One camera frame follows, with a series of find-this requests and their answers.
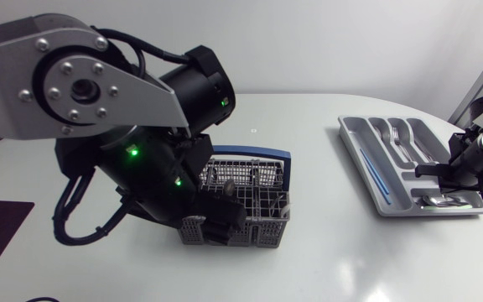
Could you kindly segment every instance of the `gray plastic basket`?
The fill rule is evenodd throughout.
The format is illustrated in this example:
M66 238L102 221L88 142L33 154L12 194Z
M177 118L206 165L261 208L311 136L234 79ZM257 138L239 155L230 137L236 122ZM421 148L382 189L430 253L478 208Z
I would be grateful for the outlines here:
M253 155L283 161L211 159L200 174L201 189L212 192L222 193L225 182L234 180L238 202L245 206L245 224L233 234L228 246L278 247L290 219L290 154L237 146L215 146L214 150L215 154ZM183 220L179 235L184 244L214 244L202 237L200 225L204 221L203 216L189 216Z

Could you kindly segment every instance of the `blue handle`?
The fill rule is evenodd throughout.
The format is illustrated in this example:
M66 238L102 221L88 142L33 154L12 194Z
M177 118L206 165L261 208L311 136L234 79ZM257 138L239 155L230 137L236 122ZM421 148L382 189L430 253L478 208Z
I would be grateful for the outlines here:
M214 154L256 156L265 159L282 160L284 162L283 190L288 191L290 189L290 167L292 165L290 152L272 148L219 145L214 146Z

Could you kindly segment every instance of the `bolt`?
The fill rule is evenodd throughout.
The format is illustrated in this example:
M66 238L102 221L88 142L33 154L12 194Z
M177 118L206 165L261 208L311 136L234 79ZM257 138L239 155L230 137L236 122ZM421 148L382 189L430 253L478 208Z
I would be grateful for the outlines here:
M107 40L104 37L96 38L95 45L99 50L107 49Z
M77 121L78 118L80 118L80 113L75 110L75 109L72 109L68 112L68 117L72 120L72 121Z
M48 40L44 39L44 38L40 38L38 39L34 46L36 46L36 48L42 52L46 52L49 50L49 43L48 43Z
M64 125L60 131L64 134L64 135L68 135L70 133L72 133L72 131L74 131L74 129L72 129L71 126L68 126L68 125Z
M71 74L73 69L74 69L74 66L72 66L70 62L65 62L60 65L60 72L62 72L65 75Z
M92 66L92 72L96 73L97 75L101 75L101 73L104 71L104 65L100 63L95 63Z
M49 90L48 90L48 97L52 100L59 100L60 99L60 91L59 89L55 88L55 87L51 87Z
M118 96L118 88L116 86L109 87L109 95L110 96Z
M23 89L18 93L18 97L22 102L31 102L33 100L33 93L27 89Z
M104 117L106 117L106 115L107 115L107 110L106 110L106 108L103 108L103 107L98 108L98 111L96 111L96 115L97 115L99 118L104 118Z

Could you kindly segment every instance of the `white table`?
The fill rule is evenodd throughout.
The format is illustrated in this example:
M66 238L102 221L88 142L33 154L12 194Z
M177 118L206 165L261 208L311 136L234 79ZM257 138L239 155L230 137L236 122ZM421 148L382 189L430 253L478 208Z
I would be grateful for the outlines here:
M84 247L54 239L66 178L54 140L0 143L0 200L35 207L0 257L0 301L483 300L483 216L384 218L339 137L339 115L421 117L446 141L457 130L426 113L363 96L240 95L216 144L292 154L291 220L278 249L185 246L176 230L128 216ZM68 223L85 235L119 206L96 173Z

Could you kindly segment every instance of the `cutlery tray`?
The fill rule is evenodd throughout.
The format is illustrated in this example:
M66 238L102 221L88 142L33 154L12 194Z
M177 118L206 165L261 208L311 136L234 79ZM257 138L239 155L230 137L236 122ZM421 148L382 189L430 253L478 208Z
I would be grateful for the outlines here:
M339 117L340 136L348 148L366 187L382 216L456 216L483 214L483 201L474 191L447 196L470 206L436 207L422 201L424 195L441 197L436 176L415 177L418 164L448 163L450 152L434 132L416 117ZM388 199L371 176L368 162L379 174Z

